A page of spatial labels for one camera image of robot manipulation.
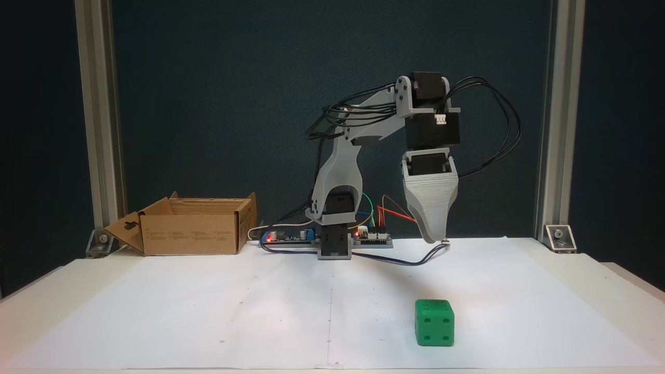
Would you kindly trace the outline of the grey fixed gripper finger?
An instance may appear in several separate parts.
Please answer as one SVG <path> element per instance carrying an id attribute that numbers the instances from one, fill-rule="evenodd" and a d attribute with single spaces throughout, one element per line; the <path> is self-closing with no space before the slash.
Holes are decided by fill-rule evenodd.
<path id="1" fill-rule="evenodd" d="M 404 194 L 420 234 L 428 244 L 447 237 L 447 216 L 458 196 L 457 176 L 406 176 Z"/>

